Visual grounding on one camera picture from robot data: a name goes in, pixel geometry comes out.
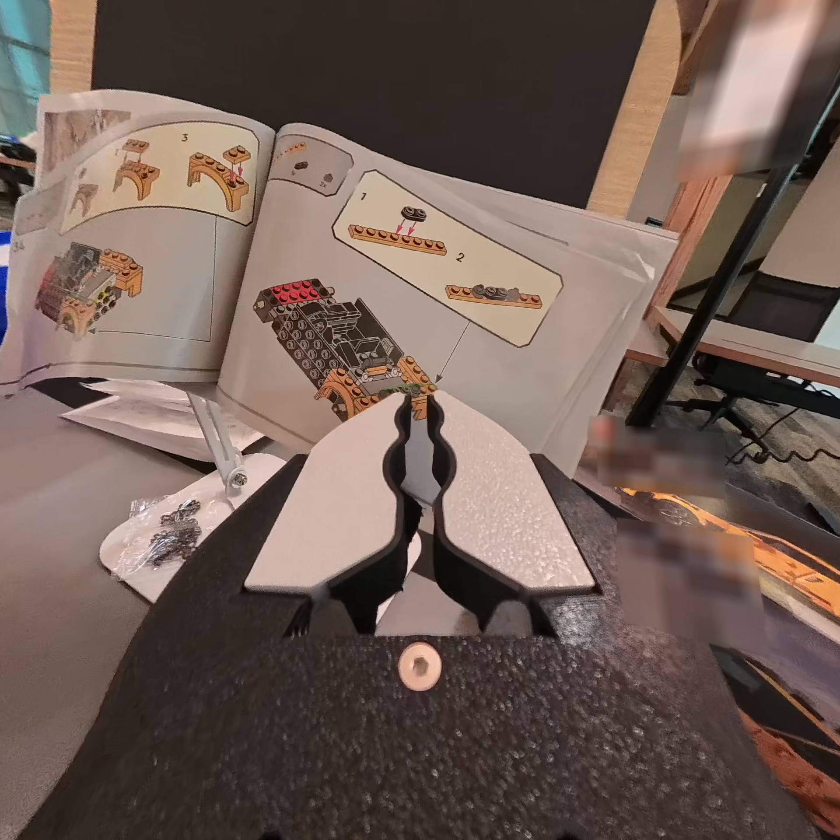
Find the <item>grey wood-edged desk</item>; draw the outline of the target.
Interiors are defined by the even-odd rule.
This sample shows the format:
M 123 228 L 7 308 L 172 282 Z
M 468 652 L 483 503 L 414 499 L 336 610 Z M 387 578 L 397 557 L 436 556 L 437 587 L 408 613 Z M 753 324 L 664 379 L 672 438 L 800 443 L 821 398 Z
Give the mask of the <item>grey wood-edged desk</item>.
M 670 345 L 682 338 L 690 320 L 690 313 L 655 307 L 639 326 L 624 358 L 664 366 Z M 819 385 L 839 386 L 839 350 L 816 343 L 713 320 L 696 350 Z

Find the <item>crumpled white paper bag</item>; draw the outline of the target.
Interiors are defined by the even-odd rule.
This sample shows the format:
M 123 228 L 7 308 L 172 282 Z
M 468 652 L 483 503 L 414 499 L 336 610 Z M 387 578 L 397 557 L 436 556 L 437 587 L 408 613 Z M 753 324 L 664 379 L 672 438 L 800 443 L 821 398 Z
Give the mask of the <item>crumpled white paper bag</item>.
M 83 388 L 100 399 L 62 417 L 169 455 L 213 457 L 184 390 L 156 381 L 106 380 Z

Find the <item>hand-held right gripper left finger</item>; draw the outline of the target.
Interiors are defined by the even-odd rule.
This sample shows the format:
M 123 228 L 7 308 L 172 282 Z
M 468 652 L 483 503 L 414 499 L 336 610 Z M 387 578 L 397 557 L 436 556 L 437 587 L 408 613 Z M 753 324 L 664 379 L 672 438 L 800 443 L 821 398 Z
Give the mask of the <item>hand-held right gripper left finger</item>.
M 375 631 L 403 588 L 421 505 L 403 491 L 413 410 L 393 394 L 343 423 L 305 458 L 245 578 L 248 592 L 341 602 L 356 630 Z

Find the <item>black metal pole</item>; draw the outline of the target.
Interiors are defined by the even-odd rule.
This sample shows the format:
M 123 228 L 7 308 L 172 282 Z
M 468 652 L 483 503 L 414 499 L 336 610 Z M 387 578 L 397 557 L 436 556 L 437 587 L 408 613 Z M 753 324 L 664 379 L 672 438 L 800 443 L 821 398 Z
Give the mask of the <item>black metal pole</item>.
M 798 164 L 792 164 L 770 171 L 694 315 L 672 349 L 667 364 L 650 377 L 627 415 L 628 427 L 649 428 L 654 425 L 797 168 Z

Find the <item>black wood-edged partition board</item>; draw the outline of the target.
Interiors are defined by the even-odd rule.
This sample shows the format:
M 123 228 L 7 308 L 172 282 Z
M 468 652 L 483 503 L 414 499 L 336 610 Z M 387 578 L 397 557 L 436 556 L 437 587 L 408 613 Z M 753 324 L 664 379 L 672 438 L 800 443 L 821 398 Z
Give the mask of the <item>black wood-edged partition board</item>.
M 54 92 L 124 89 L 608 207 L 676 79 L 677 2 L 49 2 Z

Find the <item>black office chair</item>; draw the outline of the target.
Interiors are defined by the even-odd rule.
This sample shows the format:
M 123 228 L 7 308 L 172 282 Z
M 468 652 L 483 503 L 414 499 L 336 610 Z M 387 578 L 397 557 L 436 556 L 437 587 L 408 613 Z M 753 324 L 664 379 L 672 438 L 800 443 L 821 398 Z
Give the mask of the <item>black office chair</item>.
M 684 411 L 701 410 L 709 413 L 705 427 L 721 419 L 738 429 L 740 436 L 759 449 L 752 458 L 763 464 L 772 458 L 770 448 L 763 441 L 763 434 L 755 432 L 747 421 L 738 415 L 734 405 L 739 400 L 750 400 L 766 405 L 787 405 L 794 410 L 839 418 L 838 396 L 813 388 L 811 381 L 795 378 L 760 367 L 737 362 L 709 353 L 696 353 L 692 365 L 700 378 L 697 385 L 707 385 L 723 396 L 717 402 L 688 401 Z

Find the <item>black lego set box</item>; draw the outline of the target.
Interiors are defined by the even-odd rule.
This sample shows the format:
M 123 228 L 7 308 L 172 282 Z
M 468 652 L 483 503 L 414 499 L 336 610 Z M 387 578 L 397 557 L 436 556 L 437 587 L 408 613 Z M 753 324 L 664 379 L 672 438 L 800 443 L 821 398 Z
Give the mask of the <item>black lego set box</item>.
M 838 838 L 838 536 L 745 490 L 683 498 L 574 477 L 612 515 L 747 536 L 759 568 L 765 640 L 757 654 L 717 648 L 744 724 L 820 838 Z

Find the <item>lego instruction booklet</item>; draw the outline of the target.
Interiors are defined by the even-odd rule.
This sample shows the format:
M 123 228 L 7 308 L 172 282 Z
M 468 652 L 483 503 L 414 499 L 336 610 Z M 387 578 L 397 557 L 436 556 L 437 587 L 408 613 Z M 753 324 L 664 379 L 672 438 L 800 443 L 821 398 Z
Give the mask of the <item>lego instruction booklet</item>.
M 308 449 L 449 395 L 562 469 L 676 248 L 654 227 L 129 91 L 43 97 L 18 201 L 2 395 L 208 384 Z

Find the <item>clear bag of small parts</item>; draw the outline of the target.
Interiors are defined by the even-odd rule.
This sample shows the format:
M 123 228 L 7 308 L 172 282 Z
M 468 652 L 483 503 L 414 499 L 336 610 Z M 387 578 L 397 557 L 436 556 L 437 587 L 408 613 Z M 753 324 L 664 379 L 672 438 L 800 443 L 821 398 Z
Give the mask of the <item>clear bag of small parts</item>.
M 195 498 L 181 501 L 174 509 L 155 512 L 161 499 L 133 500 L 126 522 L 113 577 L 126 581 L 143 568 L 153 571 L 174 562 L 187 560 L 196 549 L 202 528 L 197 520 L 201 502 Z

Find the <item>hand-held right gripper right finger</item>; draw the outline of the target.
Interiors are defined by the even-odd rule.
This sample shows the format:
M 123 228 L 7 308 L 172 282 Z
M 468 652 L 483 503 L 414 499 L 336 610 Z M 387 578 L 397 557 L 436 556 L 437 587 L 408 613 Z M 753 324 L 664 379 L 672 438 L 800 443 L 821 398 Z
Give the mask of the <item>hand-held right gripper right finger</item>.
M 428 399 L 427 434 L 439 588 L 484 635 L 556 635 L 543 599 L 592 594 L 596 580 L 531 454 L 443 391 Z

